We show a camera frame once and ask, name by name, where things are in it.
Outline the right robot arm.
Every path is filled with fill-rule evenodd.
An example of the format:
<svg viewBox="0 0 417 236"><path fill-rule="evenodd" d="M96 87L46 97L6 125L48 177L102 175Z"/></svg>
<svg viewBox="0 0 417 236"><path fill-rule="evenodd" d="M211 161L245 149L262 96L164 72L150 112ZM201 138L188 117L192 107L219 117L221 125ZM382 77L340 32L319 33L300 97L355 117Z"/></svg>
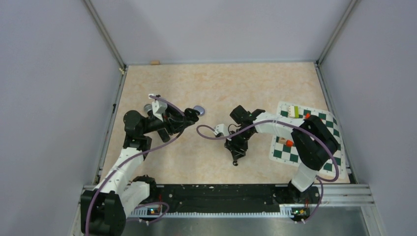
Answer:
<svg viewBox="0 0 417 236"><path fill-rule="evenodd" d="M294 144L301 163L289 182L288 195L295 203L301 203L308 197L308 188L315 181L319 170L340 146L332 132L316 115L289 118L262 109L249 112L239 105L232 110L230 116L238 129L230 133L225 148L230 151L234 163L246 155L248 141L256 133L271 134Z"/></svg>

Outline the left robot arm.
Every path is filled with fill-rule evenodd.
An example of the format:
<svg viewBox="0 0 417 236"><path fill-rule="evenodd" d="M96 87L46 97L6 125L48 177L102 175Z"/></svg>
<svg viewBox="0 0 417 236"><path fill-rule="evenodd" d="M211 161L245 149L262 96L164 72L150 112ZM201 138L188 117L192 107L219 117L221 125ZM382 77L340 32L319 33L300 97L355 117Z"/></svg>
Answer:
<svg viewBox="0 0 417 236"><path fill-rule="evenodd" d="M185 128L194 125L200 112L169 107L160 114L148 109L147 114L145 117L135 110L125 113L125 138L116 163L93 190L82 193L80 217L84 235L120 236L131 212L142 201L152 203L157 199L158 191L151 186L151 178L131 180L148 153L154 150L147 134L157 132L165 147L173 142L172 135L179 137Z"/></svg>

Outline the purple earbud charging case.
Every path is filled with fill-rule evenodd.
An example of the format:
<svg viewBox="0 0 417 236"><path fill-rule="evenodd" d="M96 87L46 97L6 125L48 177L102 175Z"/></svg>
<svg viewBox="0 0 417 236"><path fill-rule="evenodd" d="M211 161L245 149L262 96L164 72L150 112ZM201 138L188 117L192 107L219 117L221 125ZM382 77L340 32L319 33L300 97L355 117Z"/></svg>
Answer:
<svg viewBox="0 0 417 236"><path fill-rule="evenodd" d="M199 105L194 106L193 109L199 113L198 116L203 116L206 113L205 108Z"/></svg>

